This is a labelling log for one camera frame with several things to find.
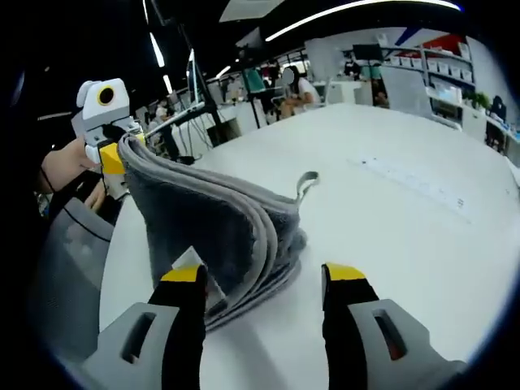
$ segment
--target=white robot head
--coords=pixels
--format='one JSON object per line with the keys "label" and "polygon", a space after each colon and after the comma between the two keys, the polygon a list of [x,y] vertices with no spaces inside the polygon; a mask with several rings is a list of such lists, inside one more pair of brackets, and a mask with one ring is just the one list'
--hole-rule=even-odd
{"label": "white robot head", "polygon": [[76,105],[83,107],[86,132],[130,115],[130,98],[121,79],[84,82],[77,94]]}

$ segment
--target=white tabletop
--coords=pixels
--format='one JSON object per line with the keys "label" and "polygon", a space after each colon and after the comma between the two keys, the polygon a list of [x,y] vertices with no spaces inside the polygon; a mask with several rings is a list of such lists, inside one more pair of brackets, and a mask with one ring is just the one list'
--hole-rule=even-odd
{"label": "white tabletop", "polygon": [[[356,163],[376,157],[462,197],[466,216]],[[321,182],[301,207],[302,272],[272,300],[206,337],[201,386],[327,388],[320,265],[363,271],[431,333],[447,359],[468,361],[496,323],[520,253],[518,190],[502,156],[439,123],[368,106],[312,110],[204,155],[199,167],[294,196],[299,175]],[[100,328],[152,291],[145,226],[129,197],[102,283]]]}

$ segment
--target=monitor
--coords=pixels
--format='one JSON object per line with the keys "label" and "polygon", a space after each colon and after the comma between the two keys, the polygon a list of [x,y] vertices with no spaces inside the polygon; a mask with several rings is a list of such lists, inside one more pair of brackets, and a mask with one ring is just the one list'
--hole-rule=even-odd
{"label": "monitor", "polygon": [[190,105],[198,104],[201,99],[197,85],[197,64],[195,62],[195,51],[193,49],[189,52],[188,65],[186,66],[186,79],[188,80]]}
{"label": "monitor", "polygon": [[353,45],[352,47],[356,59],[383,62],[383,52],[379,45]]}

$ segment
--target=white wall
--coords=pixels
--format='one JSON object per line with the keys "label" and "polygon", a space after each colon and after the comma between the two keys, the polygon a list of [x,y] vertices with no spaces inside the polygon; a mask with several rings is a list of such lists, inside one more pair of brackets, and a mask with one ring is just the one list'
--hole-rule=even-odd
{"label": "white wall", "polygon": [[305,43],[310,71],[314,81],[326,80],[337,73],[336,53],[327,38],[317,38]]}
{"label": "white wall", "polygon": [[402,45],[412,47],[419,46],[424,42],[433,41],[434,39],[440,38],[443,35],[446,35],[446,32],[430,30],[429,28],[421,28],[412,37],[408,38]]}
{"label": "white wall", "polygon": [[484,92],[491,100],[499,95],[507,106],[507,121],[516,123],[520,115],[520,107],[518,107],[518,100],[514,99],[499,63],[485,45],[471,37],[467,37],[467,41],[473,59],[477,91]]}

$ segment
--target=potted plant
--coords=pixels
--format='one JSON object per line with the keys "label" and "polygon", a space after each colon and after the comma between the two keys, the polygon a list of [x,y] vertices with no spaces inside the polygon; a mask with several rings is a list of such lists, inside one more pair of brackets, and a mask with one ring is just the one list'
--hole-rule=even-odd
{"label": "potted plant", "polygon": [[473,107],[482,112],[486,113],[486,110],[491,108],[489,97],[484,92],[478,92],[474,95]]}
{"label": "potted plant", "polygon": [[473,106],[473,101],[475,99],[475,92],[470,91],[468,89],[462,90],[462,101],[467,106]]}

